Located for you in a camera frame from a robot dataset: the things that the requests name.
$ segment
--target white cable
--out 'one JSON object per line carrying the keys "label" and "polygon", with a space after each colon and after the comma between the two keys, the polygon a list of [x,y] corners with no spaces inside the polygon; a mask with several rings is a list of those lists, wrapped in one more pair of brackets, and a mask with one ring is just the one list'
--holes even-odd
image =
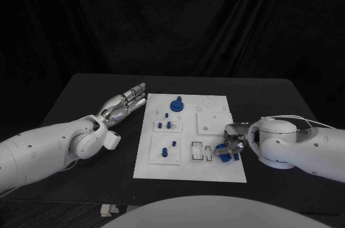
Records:
{"label": "white cable", "polygon": [[75,163],[74,163],[74,165],[72,165],[69,168],[67,168],[65,170],[61,170],[61,172],[64,172],[64,171],[67,171],[67,170],[72,169],[72,168],[74,168],[74,166],[75,166],[75,164],[77,164],[77,162],[78,162],[78,160],[75,160]]}
{"label": "white cable", "polygon": [[10,191],[7,191],[4,194],[0,195],[0,198],[3,198],[10,192],[13,192],[19,187],[13,188]]}
{"label": "white cable", "polygon": [[302,116],[296,116],[296,115],[279,115],[279,116],[276,116],[276,117],[299,117],[299,118],[302,118],[305,121],[306,121],[306,123],[309,124],[309,126],[310,127],[313,127],[312,125],[310,125],[310,123],[309,123],[309,121],[305,119],[305,117],[302,117]]}
{"label": "white cable", "polygon": [[326,125],[326,124],[323,124],[323,123],[321,123],[321,122],[312,121],[312,120],[309,120],[309,119],[306,119],[306,118],[299,118],[299,117],[292,117],[292,116],[270,116],[270,117],[295,118],[295,119],[305,120],[305,121],[313,122],[313,123],[316,123],[316,124],[321,124],[322,126],[329,127],[329,128],[332,128],[332,129],[336,129],[335,127],[332,127],[332,126],[329,126],[329,125]]}

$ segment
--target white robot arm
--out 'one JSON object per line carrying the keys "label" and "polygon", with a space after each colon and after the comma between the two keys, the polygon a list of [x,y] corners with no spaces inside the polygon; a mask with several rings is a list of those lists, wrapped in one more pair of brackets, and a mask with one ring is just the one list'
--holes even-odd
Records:
{"label": "white robot arm", "polygon": [[0,143],[0,191],[28,185],[59,172],[121,137],[108,129],[146,104],[144,83],[113,97],[97,115],[17,134]]}
{"label": "white robot arm", "polygon": [[225,147],[214,151],[215,155],[233,155],[251,147],[267,166],[296,166],[312,175],[345,183],[345,130],[297,130],[290,122],[263,117],[254,124],[227,125],[224,138]]}

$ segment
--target small blue piece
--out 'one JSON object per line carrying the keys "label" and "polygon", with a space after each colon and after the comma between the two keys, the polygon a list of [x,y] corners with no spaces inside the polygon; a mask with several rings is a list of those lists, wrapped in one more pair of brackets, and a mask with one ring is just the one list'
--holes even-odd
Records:
{"label": "small blue piece", "polygon": [[235,159],[235,161],[240,160],[238,153],[234,154],[234,159]]}
{"label": "small blue piece", "polygon": [[[224,147],[225,147],[225,145],[221,143],[215,148],[220,149]],[[220,157],[221,157],[222,162],[228,162],[233,159],[230,154],[220,155]]]}
{"label": "small blue piece", "polygon": [[163,150],[162,150],[162,156],[163,156],[163,157],[168,157],[168,149],[166,149],[166,147],[165,147]]}
{"label": "small blue piece", "polygon": [[181,97],[178,97],[178,99],[175,101],[172,101],[170,109],[173,112],[181,112],[183,110],[183,103],[182,103]]}

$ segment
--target white board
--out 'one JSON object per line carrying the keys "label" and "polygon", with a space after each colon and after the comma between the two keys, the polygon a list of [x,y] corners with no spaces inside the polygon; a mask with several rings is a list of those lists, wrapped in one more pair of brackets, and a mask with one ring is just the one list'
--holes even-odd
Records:
{"label": "white board", "polygon": [[[178,96],[182,97],[183,110],[173,112],[170,102],[176,100]],[[172,124],[181,122],[182,132],[178,126],[175,132],[173,130],[168,131],[168,121]],[[165,124],[162,130],[156,128],[159,122]],[[240,161],[233,158],[227,163],[217,156],[212,156],[211,161],[207,160],[209,147],[214,150],[215,146],[222,143],[224,127],[230,123],[233,123],[233,116],[225,96],[149,93],[133,178],[246,183],[241,158]],[[165,144],[160,139],[162,147],[159,145],[152,147],[153,144],[157,144],[153,143],[153,139],[156,139],[153,136],[159,137],[160,135],[179,137],[179,160],[175,160],[175,163],[165,162],[173,161],[175,157],[172,159],[160,158],[162,147],[170,145],[170,140],[163,139],[166,140]],[[202,143],[204,160],[192,160],[192,142]]]}

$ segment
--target black table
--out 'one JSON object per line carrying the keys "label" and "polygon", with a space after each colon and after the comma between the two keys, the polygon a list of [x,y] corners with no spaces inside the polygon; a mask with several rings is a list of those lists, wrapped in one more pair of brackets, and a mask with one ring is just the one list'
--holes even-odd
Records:
{"label": "black table", "polygon": [[[234,122],[254,122],[269,115],[316,119],[284,79],[77,74],[42,126],[95,114],[104,102],[142,82],[147,84],[147,93],[225,95]],[[182,196],[221,195],[263,201],[296,212],[345,212],[344,183],[299,168],[270,168],[250,149],[241,153],[247,183],[133,179],[143,118],[144,108],[113,127],[123,138],[114,151],[103,148],[71,170],[19,188],[3,199],[144,205]],[[300,129],[308,128],[303,121],[292,122]]]}

